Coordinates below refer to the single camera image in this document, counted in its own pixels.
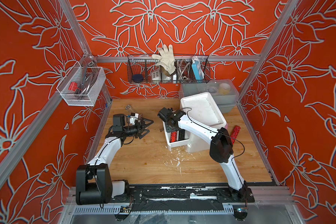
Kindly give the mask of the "white power strip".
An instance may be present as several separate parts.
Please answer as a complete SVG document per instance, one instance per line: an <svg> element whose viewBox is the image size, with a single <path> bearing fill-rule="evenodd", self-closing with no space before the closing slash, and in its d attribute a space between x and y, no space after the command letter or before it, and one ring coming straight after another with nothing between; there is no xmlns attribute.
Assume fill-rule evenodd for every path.
<svg viewBox="0 0 336 224"><path fill-rule="evenodd" d="M161 81L161 70L156 69L150 73L152 81Z"/></svg>

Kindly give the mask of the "white work glove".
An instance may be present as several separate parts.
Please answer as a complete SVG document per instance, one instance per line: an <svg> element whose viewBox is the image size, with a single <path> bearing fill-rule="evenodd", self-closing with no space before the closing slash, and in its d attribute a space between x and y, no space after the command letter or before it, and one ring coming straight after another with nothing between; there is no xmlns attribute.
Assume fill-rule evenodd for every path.
<svg viewBox="0 0 336 224"><path fill-rule="evenodd" d="M157 50L158 54L152 54L152 58L159 61L155 65L162 66L169 76L173 75L176 70L173 46L164 44L162 48L157 48Z"/></svg>

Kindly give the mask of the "yellow tape roll in box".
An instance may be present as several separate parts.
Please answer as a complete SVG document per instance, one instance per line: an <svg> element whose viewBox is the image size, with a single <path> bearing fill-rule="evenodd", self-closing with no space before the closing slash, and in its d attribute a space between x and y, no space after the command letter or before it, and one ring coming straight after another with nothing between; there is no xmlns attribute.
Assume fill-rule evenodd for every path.
<svg viewBox="0 0 336 224"><path fill-rule="evenodd" d="M221 83L218 87L218 93L220 95L228 95L231 91L231 86L228 83Z"/></svg>

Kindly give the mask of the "dark round object in basket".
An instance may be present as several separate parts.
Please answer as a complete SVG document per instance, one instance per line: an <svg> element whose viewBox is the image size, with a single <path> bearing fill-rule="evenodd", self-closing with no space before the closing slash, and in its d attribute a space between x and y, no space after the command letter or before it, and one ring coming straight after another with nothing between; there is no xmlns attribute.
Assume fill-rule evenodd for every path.
<svg viewBox="0 0 336 224"><path fill-rule="evenodd" d="M132 81L135 83L141 83L144 81L144 76L142 74L133 74Z"/></svg>

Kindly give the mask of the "white drawer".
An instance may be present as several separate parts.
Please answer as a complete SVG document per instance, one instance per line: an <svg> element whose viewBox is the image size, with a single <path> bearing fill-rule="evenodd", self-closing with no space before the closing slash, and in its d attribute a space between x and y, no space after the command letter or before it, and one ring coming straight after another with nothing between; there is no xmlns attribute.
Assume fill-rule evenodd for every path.
<svg viewBox="0 0 336 224"><path fill-rule="evenodd" d="M165 122L163 122L163 131L169 151L176 147L187 147L191 143L184 130L173 131Z"/></svg>

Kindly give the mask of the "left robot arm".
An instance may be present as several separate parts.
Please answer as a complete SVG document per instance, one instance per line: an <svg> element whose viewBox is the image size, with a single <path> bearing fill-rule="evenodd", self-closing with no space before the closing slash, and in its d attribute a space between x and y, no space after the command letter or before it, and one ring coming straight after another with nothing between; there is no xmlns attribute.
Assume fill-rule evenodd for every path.
<svg viewBox="0 0 336 224"><path fill-rule="evenodd" d="M142 139L149 133L153 120L137 113L131 115L115 114L113 125L109 128L105 141L98 153L76 171L76 204L106 204L114 197L129 196L127 180L113 181L110 165L118 150L129 137Z"/></svg>

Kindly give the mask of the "white drawer cabinet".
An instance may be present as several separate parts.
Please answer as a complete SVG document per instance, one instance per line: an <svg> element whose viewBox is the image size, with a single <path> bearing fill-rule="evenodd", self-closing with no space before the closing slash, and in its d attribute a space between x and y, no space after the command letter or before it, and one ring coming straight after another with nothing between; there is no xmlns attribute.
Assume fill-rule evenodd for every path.
<svg viewBox="0 0 336 224"><path fill-rule="evenodd" d="M209 127L220 129L227 122L210 93L204 92L180 99L180 107L188 112L189 117ZM186 131L190 140L186 150L189 153L209 150L210 144L197 135Z"/></svg>

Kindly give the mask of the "blue box in basket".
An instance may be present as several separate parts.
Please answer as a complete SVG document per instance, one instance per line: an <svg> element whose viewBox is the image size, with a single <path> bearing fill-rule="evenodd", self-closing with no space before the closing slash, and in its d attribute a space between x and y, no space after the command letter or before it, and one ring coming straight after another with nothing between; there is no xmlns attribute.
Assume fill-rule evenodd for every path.
<svg viewBox="0 0 336 224"><path fill-rule="evenodd" d="M195 79L197 81L204 80L204 73L202 71L201 62L200 62L199 58L196 57L196 56L193 56L191 60L192 60L191 68L193 70Z"/></svg>

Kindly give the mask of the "red glitter microphone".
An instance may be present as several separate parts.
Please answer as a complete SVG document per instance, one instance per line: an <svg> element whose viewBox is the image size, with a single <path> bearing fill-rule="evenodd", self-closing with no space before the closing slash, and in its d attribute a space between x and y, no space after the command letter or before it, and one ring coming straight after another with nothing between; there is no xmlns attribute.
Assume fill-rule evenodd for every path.
<svg viewBox="0 0 336 224"><path fill-rule="evenodd" d="M172 131L170 134L170 143L177 142L178 131Z"/></svg>
<svg viewBox="0 0 336 224"><path fill-rule="evenodd" d="M235 126L231 135L230 135L230 139L231 139L231 143L232 145L234 145L239 133L240 133L241 127L240 126Z"/></svg>

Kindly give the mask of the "clear glass tube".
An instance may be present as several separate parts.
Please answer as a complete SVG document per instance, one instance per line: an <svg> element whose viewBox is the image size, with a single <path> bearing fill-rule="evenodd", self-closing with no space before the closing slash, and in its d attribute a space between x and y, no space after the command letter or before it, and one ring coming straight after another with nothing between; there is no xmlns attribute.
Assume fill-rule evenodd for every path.
<svg viewBox="0 0 336 224"><path fill-rule="evenodd" d="M130 105L127 105L125 109L130 113L135 113L135 110Z"/></svg>

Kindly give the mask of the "grey plastic storage box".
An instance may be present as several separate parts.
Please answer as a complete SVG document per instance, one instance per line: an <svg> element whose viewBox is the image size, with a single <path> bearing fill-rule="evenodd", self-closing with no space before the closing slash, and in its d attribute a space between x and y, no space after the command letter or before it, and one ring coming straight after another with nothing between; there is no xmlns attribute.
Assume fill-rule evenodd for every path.
<svg viewBox="0 0 336 224"><path fill-rule="evenodd" d="M239 92L229 79L211 80L208 83L181 84L179 98L208 92L221 113L229 113L236 105Z"/></svg>

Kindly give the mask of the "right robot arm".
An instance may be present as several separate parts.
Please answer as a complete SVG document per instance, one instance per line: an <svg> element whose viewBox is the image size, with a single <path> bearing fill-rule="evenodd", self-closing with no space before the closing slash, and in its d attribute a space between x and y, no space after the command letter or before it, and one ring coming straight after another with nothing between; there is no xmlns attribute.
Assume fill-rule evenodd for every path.
<svg viewBox="0 0 336 224"><path fill-rule="evenodd" d="M233 152L233 138L228 131L209 127L193 118L187 112L179 109L173 111L171 108L162 108L158 117L170 127L171 130L185 130L209 144L209 155L220 164L227 178L229 191L234 200L242 203L254 202L252 190L239 172Z"/></svg>

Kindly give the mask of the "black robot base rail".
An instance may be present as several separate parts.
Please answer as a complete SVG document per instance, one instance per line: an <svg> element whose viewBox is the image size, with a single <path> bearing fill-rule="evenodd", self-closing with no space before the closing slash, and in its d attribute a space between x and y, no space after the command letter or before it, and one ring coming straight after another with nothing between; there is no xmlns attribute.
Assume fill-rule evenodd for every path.
<svg viewBox="0 0 336 224"><path fill-rule="evenodd" d="M238 191L227 183L132 184L110 201L132 203L133 211L219 211L224 204L245 208L254 202L249 187Z"/></svg>

